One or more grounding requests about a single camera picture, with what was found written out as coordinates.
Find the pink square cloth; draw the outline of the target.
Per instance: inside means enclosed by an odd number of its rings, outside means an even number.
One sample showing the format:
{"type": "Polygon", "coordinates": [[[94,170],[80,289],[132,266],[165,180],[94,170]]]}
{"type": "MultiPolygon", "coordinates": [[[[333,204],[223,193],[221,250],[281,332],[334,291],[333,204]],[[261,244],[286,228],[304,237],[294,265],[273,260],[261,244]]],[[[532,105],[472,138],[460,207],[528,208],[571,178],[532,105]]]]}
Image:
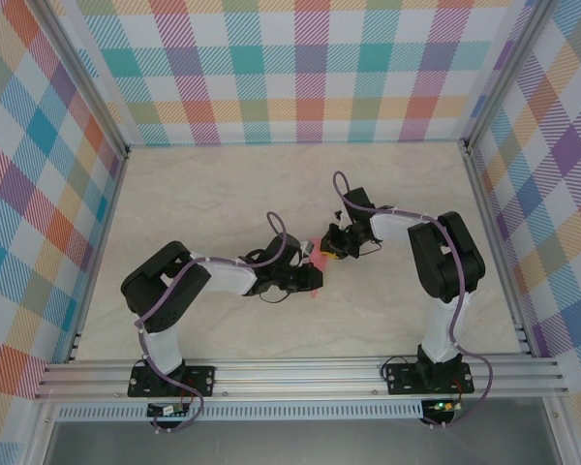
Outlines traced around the pink square cloth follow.
{"type": "Polygon", "coordinates": [[[321,272],[325,272],[329,256],[326,255],[325,253],[322,253],[320,250],[321,238],[312,237],[310,238],[310,242],[313,244],[313,249],[310,254],[309,260],[315,266],[316,269],[320,270],[321,272]]]}

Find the grey metal panel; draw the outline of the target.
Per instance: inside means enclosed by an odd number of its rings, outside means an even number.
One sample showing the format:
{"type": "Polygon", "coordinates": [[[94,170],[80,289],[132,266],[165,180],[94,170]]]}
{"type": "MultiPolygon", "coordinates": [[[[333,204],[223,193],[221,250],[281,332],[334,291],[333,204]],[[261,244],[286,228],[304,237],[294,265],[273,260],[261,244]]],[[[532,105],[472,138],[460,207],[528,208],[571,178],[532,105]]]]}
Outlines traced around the grey metal panel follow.
{"type": "Polygon", "coordinates": [[[543,434],[429,430],[396,421],[64,422],[43,465],[562,465],[543,434]]]}

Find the circuit board with label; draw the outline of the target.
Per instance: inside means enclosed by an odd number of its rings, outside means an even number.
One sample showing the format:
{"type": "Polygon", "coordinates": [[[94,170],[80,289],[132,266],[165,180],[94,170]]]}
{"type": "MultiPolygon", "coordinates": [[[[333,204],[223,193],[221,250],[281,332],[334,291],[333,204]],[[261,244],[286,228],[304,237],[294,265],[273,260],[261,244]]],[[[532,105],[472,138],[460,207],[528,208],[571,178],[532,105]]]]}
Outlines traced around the circuit board with label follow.
{"type": "Polygon", "coordinates": [[[146,408],[146,415],[149,418],[185,418],[189,413],[189,410],[189,406],[182,406],[178,403],[149,403],[146,408]]]}

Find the aluminium mounting rail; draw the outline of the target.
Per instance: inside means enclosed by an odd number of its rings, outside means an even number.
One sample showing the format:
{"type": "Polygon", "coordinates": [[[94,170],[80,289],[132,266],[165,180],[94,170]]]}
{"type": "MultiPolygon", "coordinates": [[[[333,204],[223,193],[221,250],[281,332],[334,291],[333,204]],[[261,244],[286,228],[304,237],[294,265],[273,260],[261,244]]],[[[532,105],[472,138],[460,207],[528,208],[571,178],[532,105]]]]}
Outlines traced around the aluminium mounting rail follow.
{"type": "MultiPolygon", "coordinates": [[[[490,356],[489,397],[564,396],[566,379],[553,358],[490,356]]],[[[214,400],[350,400],[387,397],[381,357],[190,359],[215,368],[214,400]]],[[[38,401],[123,400],[130,360],[76,360],[47,366],[38,401]]]]}

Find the aluminium table side rail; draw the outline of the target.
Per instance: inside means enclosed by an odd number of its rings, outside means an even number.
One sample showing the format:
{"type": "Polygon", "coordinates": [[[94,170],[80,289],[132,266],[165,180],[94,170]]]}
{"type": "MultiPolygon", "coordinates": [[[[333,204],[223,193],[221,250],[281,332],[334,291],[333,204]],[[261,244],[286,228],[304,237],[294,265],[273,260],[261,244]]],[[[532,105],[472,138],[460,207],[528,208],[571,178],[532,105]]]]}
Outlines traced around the aluminium table side rail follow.
{"type": "Polygon", "coordinates": [[[505,295],[505,302],[510,313],[510,318],[512,319],[515,335],[519,342],[520,352],[528,357],[536,357],[535,340],[532,336],[528,335],[526,317],[522,310],[519,294],[515,289],[512,275],[507,266],[500,229],[493,217],[488,193],[478,173],[473,151],[467,146],[464,139],[458,141],[458,148],[471,184],[483,229],[487,236],[497,275],[499,276],[500,284],[505,295]]]}
{"type": "Polygon", "coordinates": [[[98,243],[98,247],[95,251],[95,254],[93,255],[90,273],[86,281],[86,287],[84,289],[84,294],[81,303],[79,304],[79,307],[76,310],[75,319],[73,321],[73,327],[70,329],[69,332],[68,339],[69,344],[67,345],[65,356],[61,361],[62,364],[67,364],[76,357],[76,349],[78,347],[77,340],[81,337],[81,334],[83,333],[86,318],[90,309],[92,296],[100,273],[103,256],[107,247],[111,223],[118,204],[121,189],[128,169],[128,164],[131,158],[131,153],[132,153],[131,148],[127,147],[126,152],[123,155],[123,158],[119,164],[116,182],[112,190],[110,203],[108,204],[107,211],[104,217],[103,228],[101,229],[100,240],[98,243]]]}

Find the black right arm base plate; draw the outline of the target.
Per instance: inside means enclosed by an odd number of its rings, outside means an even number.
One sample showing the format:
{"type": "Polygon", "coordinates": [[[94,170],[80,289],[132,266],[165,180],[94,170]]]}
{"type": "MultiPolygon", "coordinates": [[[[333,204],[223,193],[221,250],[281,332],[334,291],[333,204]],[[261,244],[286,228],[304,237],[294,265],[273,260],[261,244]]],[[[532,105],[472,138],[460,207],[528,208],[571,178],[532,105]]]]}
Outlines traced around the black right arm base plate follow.
{"type": "Polygon", "coordinates": [[[388,363],[383,369],[390,395],[402,394],[469,394],[474,393],[474,380],[468,363],[462,363],[433,381],[422,379],[414,363],[388,363]]]}

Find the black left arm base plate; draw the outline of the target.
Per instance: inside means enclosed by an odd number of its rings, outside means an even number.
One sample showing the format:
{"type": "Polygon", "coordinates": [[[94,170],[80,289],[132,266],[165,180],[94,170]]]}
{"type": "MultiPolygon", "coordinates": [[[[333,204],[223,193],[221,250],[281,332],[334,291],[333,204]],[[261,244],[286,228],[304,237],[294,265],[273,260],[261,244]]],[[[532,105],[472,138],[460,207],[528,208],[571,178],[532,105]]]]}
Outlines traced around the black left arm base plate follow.
{"type": "MultiPolygon", "coordinates": [[[[168,374],[174,381],[210,397],[215,383],[214,366],[181,365],[168,374]]],[[[148,364],[132,368],[127,388],[129,397],[180,397],[185,390],[160,378],[148,364]]]]}

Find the aluminium frame post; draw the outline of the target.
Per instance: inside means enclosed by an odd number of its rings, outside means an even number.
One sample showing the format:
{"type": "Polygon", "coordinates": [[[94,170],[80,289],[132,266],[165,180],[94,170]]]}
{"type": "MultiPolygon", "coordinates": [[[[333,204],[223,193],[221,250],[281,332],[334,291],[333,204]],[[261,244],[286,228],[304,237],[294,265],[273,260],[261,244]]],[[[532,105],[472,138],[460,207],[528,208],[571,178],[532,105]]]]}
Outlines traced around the aluminium frame post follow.
{"type": "Polygon", "coordinates": [[[112,139],[124,159],[131,153],[125,137],[107,103],[114,104],[119,91],[88,27],[77,0],[27,0],[50,36],[76,87],[97,117],[106,136],[112,139]]]}
{"type": "Polygon", "coordinates": [[[559,2],[512,0],[498,28],[496,42],[487,55],[488,70],[481,73],[479,88],[472,94],[474,106],[460,138],[466,156],[474,153],[474,148],[488,130],[505,94],[519,76],[540,32],[559,2]]]}

